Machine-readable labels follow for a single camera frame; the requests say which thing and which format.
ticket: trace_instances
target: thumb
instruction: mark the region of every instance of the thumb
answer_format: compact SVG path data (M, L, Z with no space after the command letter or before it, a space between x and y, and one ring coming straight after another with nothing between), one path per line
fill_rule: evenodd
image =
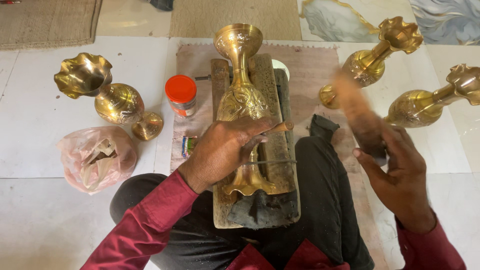
M378 166L377 162L375 162L375 159L371 155L366 154L360 148L354 148L353 155L357 158L358 162L367 173L372 184L373 182L378 183L381 180L388 179L388 175L382 170L382 168L380 168L380 166Z
M267 140L268 138L263 135L253 136L253 138L240 149L240 158L242 160L242 164L248 161L248 157L250 156L250 153L252 152L255 145L261 142L266 142Z

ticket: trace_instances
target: orange lid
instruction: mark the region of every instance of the orange lid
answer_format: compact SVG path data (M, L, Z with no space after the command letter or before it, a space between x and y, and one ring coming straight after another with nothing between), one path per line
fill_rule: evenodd
M165 84L165 94L173 102L189 102L197 94L197 85L190 77L175 75Z

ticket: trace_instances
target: plastic jar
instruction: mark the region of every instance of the plastic jar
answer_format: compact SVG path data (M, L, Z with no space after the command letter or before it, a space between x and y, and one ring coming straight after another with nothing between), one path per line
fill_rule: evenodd
M188 117L197 112L197 85L185 75L175 75L165 84L165 94L170 107L180 116Z

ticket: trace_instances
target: maroon shirt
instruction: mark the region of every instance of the maroon shirt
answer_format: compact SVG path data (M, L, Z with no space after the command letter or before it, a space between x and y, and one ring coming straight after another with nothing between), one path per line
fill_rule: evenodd
M138 205L128 209L120 223L105 237L83 270L143 269L153 254L168 242L172 226L190 213L198 195L174 171ZM411 233L397 221L398 242L405 259L405 270L462 270L462 258L437 222L427 234ZM272 265L252 246L247 245L227 270L273 270ZM305 239L285 266L293 269L349 270L344 262L334 266L327 256Z

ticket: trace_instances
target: hand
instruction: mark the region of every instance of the hand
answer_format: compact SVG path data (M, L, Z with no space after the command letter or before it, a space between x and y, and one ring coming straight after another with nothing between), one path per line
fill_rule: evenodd
M414 233L428 233L435 228L436 218L427 199L425 160L404 128L383 123L382 138L390 157L387 173L361 149L355 148L353 155L367 173L378 198L403 226Z
M278 123L274 117L215 121L195 146L190 158L179 166L178 172L188 186L200 194L247 163L253 147L266 139L259 134Z

